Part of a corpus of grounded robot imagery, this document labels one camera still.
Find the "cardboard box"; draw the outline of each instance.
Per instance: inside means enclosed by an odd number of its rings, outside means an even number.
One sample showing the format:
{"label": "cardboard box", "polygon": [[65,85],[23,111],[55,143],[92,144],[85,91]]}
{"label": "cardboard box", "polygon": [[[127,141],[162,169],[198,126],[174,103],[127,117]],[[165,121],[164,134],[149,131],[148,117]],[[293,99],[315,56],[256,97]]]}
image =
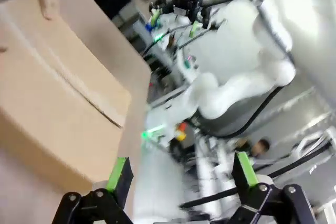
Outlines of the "cardboard box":
{"label": "cardboard box", "polygon": [[37,0],[1,3],[0,32],[0,147],[65,191],[108,179],[128,91]]}

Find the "bolt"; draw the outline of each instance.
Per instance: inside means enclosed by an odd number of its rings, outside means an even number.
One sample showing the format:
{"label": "bolt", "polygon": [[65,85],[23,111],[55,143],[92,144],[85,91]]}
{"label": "bolt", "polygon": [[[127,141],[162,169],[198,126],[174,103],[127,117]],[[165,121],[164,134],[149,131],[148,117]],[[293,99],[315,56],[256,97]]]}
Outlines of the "bolt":
{"label": "bolt", "polygon": [[70,200],[71,200],[71,201],[74,201],[75,199],[76,199],[76,195],[71,194],[71,195],[70,195]]}
{"label": "bolt", "polygon": [[293,193],[295,193],[295,188],[294,187],[292,187],[292,186],[290,186],[290,187],[288,187],[288,191],[291,193],[291,194],[293,194]]}
{"label": "bolt", "polygon": [[100,197],[102,197],[103,195],[104,195],[104,193],[102,192],[102,191],[98,191],[98,192],[96,192],[96,194],[97,194],[97,196],[100,198]]}
{"label": "bolt", "polygon": [[261,191],[267,191],[267,186],[265,186],[265,185],[260,185],[259,186],[259,189],[261,190]]}

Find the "black hair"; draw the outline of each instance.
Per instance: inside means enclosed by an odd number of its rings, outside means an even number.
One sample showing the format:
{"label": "black hair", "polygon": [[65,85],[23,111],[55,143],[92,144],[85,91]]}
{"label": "black hair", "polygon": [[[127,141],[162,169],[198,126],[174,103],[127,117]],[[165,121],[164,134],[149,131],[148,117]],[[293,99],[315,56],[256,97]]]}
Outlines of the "black hair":
{"label": "black hair", "polygon": [[260,139],[258,141],[258,144],[261,144],[265,148],[265,152],[270,149],[270,144],[269,144],[269,141],[267,139],[264,139],[264,138]]}

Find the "box flap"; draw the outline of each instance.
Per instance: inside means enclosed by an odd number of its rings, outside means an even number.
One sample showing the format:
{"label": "box flap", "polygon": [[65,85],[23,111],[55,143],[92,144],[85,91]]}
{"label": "box flap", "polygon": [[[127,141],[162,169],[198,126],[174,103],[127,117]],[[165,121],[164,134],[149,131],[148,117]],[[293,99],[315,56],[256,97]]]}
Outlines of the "box flap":
{"label": "box flap", "polygon": [[61,17],[45,20],[37,0],[0,4],[0,15],[46,70],[57,73],[57,78],[63,79],[110,122],[124,126],[130,94]]}

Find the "brown cardboard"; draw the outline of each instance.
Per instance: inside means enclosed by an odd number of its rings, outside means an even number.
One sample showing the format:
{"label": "brown cardboard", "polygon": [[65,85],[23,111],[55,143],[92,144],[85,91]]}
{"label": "brown cardboard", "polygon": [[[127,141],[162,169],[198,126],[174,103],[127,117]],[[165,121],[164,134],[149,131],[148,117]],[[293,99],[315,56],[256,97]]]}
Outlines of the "brown cardboard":
{"label": "brown cardboard", "polygon": [[0,145],[66,191],[112,171],[130,95],[37,0],[0,4]]}

